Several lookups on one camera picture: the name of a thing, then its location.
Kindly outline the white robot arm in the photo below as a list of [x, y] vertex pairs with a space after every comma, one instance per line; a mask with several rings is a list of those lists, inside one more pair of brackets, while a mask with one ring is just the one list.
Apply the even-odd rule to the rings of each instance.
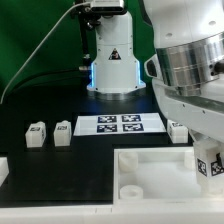
[[138, 0], [141, 53], [161, 112], [224, 142], [224, 0]]

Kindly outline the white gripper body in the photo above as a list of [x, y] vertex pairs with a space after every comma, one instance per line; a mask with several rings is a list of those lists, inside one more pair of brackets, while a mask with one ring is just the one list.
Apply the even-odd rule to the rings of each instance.
[[224, 74], [218, 80], [203, 84], [200, 96], [184, 97], [164, 84], [156, 55], [144, 63], [144, 69], [152, 78], [159, 109], [167, 119], [224, 142]]

